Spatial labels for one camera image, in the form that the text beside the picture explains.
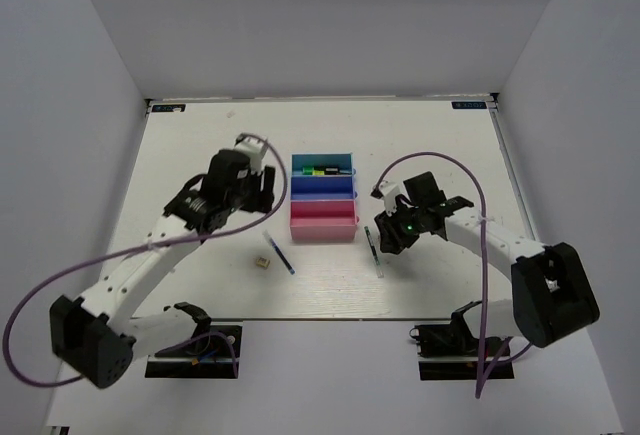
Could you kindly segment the yellow cap black highlighter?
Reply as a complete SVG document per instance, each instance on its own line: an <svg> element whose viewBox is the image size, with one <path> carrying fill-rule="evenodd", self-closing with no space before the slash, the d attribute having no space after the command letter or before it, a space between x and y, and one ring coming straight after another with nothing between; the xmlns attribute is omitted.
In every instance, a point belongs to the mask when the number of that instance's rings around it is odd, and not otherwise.
<svg viewBox="0 0 640 435"><path fill-rule="evenodd" d="M341 172L338 167L314 167L311 174L313 176L336 176Z"/></svg>

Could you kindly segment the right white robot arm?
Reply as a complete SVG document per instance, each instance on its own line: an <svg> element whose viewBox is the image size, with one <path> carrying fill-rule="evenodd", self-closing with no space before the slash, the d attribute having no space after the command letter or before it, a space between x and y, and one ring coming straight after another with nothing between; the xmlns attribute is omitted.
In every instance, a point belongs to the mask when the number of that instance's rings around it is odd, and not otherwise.
<svg viewBox="0 0 640 435"><path fill-rule="evenodd" d="M372 195L384 203L374 221L380 250L398 255L423 234L436 235L478 255L511 284L511 296L456 309L448 325L431 329L434 356L472 354L488 339L522 337L545 348L594 324L600 309L576 249L544 245L482 217L461 196L447 197L430 172L402 185L383 181Z"/></svg>

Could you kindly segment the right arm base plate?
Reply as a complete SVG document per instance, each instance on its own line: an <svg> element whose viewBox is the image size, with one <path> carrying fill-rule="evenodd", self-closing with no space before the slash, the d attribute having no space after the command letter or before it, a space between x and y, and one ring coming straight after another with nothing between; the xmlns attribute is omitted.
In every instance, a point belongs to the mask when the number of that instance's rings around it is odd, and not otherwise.
<svg viewBox="0 0 640 435"><path fill-rule="evenodd" d="M478 340L456 333L449 324L415 325L409 331L415 342L421 381L475 381Z"/></svg>

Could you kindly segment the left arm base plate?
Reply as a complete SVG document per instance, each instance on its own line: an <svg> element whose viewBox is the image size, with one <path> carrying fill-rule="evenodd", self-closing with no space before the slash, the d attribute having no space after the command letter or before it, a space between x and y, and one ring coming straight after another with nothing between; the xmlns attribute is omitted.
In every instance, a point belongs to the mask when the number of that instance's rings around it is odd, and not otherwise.
<svg viewBox="0 0 640 435"><path fill-rule="evenodd" d="M240 368L242 324L212 324L220 333L179 349L150 356L147 379L236 379Z"/></svg>

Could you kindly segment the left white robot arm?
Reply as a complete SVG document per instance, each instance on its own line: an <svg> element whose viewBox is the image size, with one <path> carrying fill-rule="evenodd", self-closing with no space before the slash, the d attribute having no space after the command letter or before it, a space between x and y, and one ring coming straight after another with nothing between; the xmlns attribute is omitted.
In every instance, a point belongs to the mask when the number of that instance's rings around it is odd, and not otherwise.
<svg viewBox="0 0 640 435"><path fill-rule="evenodd" d="M271 212L275 169L263 163L266 152L256 140L220 150L207 173L189 179L164 207L141 252L126 256L75 299L59 297L49 311L53 353L105 389L136 359L182 347L191 354L205 351L212 336L205 310L177 302L151 316L135 312L232 214Z"/></svg>

